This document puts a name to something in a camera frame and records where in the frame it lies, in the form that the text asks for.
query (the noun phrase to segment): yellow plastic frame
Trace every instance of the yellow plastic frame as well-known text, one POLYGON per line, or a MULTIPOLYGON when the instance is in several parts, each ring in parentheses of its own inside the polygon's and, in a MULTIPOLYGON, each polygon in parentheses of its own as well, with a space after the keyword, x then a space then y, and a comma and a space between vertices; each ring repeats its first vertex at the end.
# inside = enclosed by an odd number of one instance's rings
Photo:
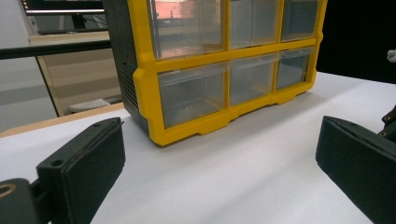
MULTIPOLYGON (((225 1, 225 27, 224 33, 230 33, 230 0, 225 1)), ((296 95, 311 89, 316 77, 316 64, 318 59, 319 44, 323 39, 322 26, 327 6, 327 0, 318 1, 318 13, 314 36, 308 39, 296 40, 282 43, 280 35, 282 30, 284 1, 279 0, 277 35, 274 44, 268 44, 247 49, 230 49, 229 38, 225 38, 225 50, 222 52, 206 55, 193 56, 189 58, 168 59, 157 61, 155 59, 149 24, 149 11, 146 0, 128 0, 131 15, 131 24, 134 33, 134 46, 138 63, 137 70, 133 73, 136 98, 140 114, 148 122, 149 137, 155 143, 165 146, 185 137, 198 134, 211 133, 223 128, 228 123, 265 105, 284 104, 292 100, 296 95), (276 91, 275 64, 272 91, 263 97, 242 103, 240 105, 229 105, 229 75, 224 78, 225 106, 218 112, 178 124, 165 129, 163 125, 163 110, 161 105, 158 74, 175 69, 183 69, 205 65, 208 63, 227 62, 232 59, 259 56, 267 53, 279 52, 287 49, 299 49, 304 47, 315 47, 315 53, 309 56, 306 77, 304 83, 291 86, 281 91, 276 91)))

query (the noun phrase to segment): monitor screen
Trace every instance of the monitor screen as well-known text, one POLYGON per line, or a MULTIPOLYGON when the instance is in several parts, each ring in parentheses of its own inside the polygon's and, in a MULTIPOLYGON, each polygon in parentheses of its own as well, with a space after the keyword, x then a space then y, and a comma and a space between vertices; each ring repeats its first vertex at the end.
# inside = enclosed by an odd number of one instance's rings
POLYGON ((21 0, 26 15, 71 15, 104 13, 102 0, 21 0))

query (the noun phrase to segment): black side panel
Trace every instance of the black side panel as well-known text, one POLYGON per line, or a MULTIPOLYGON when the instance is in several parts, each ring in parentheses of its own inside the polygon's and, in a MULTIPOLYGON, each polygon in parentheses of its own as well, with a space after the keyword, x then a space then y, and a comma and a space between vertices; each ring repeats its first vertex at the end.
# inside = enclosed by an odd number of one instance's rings
POLYGON ((103 0, 111 48, 119 76, 122 101, 125 109, 139 126, 149 133, 147 121, 139 114, 133 74, 137 68, 134 36, 127 0, 103 0))
POLYGON ((374 223, 396 223, 396 145, 342 119, 325 117, 320 168, 374 223))

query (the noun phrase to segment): black cable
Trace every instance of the black cable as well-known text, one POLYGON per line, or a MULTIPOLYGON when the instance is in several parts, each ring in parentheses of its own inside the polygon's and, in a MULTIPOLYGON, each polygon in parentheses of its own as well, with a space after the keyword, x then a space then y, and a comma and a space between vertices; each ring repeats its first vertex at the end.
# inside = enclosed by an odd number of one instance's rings
POLYGON ((95 15, 92 15, 92 16, 95 17, 95 18, 97 18, 97 19, 99 19, 99 20, 101 20, 101 21, 107 22, 106 20, 103 20, 102 18, 97 17, 97 16, 95 16, 95 15))
MULTIPOLYGON (((80 17, 82 17, 82 19, 83 19, 83 20, 86 20, 86 21, 94 21, 94 20, 91 20, 91 19, 87 19, 87 18, 85 18, 85 17, 83 17, 83 16, 80 16, 80 17)), ((94 21, 94 22, 100 23, 100 24, 103 24, 103 25, 107 26, 107 23, 102 23, 102 22, 99 22, 99 21, 94 21)))

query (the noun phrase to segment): wooden cabinet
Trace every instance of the wooden cabinet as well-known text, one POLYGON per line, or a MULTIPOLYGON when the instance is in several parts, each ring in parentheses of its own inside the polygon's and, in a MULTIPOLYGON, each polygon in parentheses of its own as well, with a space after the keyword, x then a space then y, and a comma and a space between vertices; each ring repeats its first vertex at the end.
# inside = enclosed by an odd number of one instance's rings
MULTIPOLYGON (((31 46, 80 43, 108 39, 108 32, 31 36, 31 46)), ((111 49, 38 56, 37 61, 59 116, 69 105, 120 95, 111 49)))

